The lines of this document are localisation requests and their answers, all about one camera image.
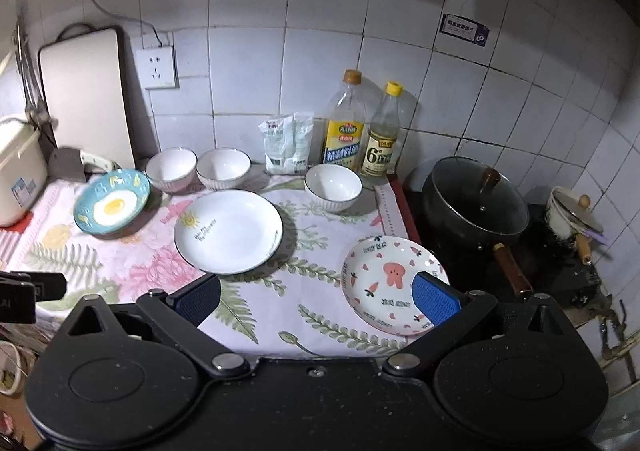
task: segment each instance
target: tablecloth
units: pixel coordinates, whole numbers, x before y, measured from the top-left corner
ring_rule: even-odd
[[[377,193],[364,189],[351,208],[331,214],[311,202],[302,177],[271,176],[261,168],[252,173],[242,188],[277,207],[283,240],[261,267],[221,277],[220,305],[200,329],[247,355],[387,355],[404,346],[406,338],[361,320],[340,288],[340,268],[356,243],[385,230],[406,236],[388,184]],[[50,184],[8,264],[11,270],[65,274],[65,297],[38,303],[42,328],[55,329],[87,293],[98,293],[108,303],[132,303],[150,288],[171,293],[202,275],[178,254],[173,233],[185,208],[209,191],[194,185],[181,195],[153,194],[126,231],[96,238],[80,231],[72,218],[86,186]]]

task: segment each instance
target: plastic bag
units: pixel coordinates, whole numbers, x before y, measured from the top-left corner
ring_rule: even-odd
[[[288,116],[275,116],[261,123],[258,128],[264,136],[267,173],[306,173],[314,129],[313,113],[296,112]]]

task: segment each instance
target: electrical outlet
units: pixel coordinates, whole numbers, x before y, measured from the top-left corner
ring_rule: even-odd
[[[136,52],[138,78],[144,88],[175,88],[174,48],[161,46]]]

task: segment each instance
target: yellow label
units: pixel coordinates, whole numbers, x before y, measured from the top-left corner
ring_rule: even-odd
[[[371,176],[383,176],[391,162],[396,139],[384,139],[369,132],[362,172]]]
[[[358,161],[363,123],[329,121],[322,162],[339,164],[354,170]]]

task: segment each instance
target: bottle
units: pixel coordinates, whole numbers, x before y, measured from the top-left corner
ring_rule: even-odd
[[[334,109],[329,115],[322,162],[339,164],[357,171],[360,139],[367,116],[367,108],[359,89],[362,74],[357,70],[347,69],[342,81],[340,89],[330,102]]]
[[[362,173],[368,176],[381,177],[391,162],[394,143],[400,132],[400,116],[398,100],[402,93],[402,85],[395,81],[386,84],[385,95],[380,106],[373,114],[368,129],[369,142],[362,163]]]

